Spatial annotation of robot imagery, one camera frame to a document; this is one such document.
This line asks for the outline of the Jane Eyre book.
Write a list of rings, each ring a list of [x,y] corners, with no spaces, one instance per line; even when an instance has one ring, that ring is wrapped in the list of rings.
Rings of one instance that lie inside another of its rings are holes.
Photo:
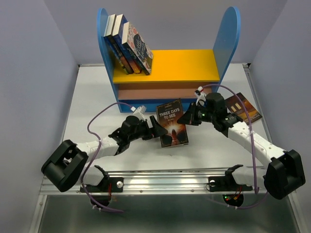
[[[130,52],[122,45],[122,34],[124,29],[124,24],[128,22],[124,14],[120,14],[116,16],[115,24],[112,32],[112,36],[117,42],[124,59],[126,60],[126,64],[124,66],[129,68],[129,74],[139,74],[141,72],[140,66],[138,66],[135,60],[132,58]]]

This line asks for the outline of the Edward Tulane book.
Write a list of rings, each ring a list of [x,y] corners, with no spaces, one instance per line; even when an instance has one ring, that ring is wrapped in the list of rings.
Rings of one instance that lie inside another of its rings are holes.
[[[236,95],[244,104],[244,107],[248,112],[249,118],[247,117],[241,102],[235,95],[225,99],[225,104],[230,112],[235,113],[237,116],[242,118],[247,125],[249,124],[248,119],[251,120],[251,123],[254,123],[262,118],[262,115],[241,92],[237,93]]]

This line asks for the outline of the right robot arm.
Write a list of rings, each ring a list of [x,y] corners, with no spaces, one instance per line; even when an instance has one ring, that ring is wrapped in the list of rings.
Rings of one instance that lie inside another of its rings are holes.
[[[199,91],[195,94],[197,100],[190,103],[177,122],[192,126],[211,123],[218,132],[250,152],[254,162],[263,165],[262,169],[256,165],[236,165],[228,169],[224,176],[226,188],[247,185],[255,192],[264,188],[272,197],[281,200],[306,183],[302,159],[297,151],[286,151],[254,132],[250,124],[228,112],[221,94]]]

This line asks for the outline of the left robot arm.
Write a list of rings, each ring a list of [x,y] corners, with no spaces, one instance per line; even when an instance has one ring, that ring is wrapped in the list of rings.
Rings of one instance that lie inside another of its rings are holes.
[[[122,125],[105,138],[86,143],[63,141],[43,164],[41,172],[60,192],[78,184],[104,191],[108,187],[108,174],[93,164],[95,159],[119,155],[132,141],[158,138],[167,132],[154,116],[149,119],[127,116]]]

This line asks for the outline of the Three Days to See book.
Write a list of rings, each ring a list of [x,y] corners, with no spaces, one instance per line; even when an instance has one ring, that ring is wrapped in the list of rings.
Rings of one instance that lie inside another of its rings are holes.
[[[168,148],[189,143],[185,124],[177,121],[184,114],[181,99],[159,105],[156,115],[159,124],[168,132],[160,137],[161,147]]]

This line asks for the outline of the Animal Farm book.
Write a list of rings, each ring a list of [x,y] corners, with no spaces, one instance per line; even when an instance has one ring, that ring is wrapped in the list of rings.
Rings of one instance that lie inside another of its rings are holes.
[[[112,36],[115,20],[116,20],[116,15],[115,14],[112,14],[112,15],[108,16],[108,22],[107,22],[106,29],[105,29],[105,32],[104,32],[104,40],[105,40],[105,43],[110,47],[111,51],[114,54],[114,57],[119,62],[119,64],[120,64],[121,68],[123,69],[123,71],[126,74],[128,74],[127,69],[126,69],[126,67],[124,66],[124,64],[122,63],[122,60],[121,60],[121,51],[118,48],[118,46],[117,46],[117,44],[116,44],[116,42],[115,42],[115,40],[113,39],[113,36]]]

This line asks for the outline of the Little Women book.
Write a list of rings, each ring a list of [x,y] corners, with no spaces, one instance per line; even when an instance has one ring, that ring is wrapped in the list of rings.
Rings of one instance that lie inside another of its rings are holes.
[[[124,24],[122,45],[130,52],[144,74],[150,75],[154,55],[131,22]]]

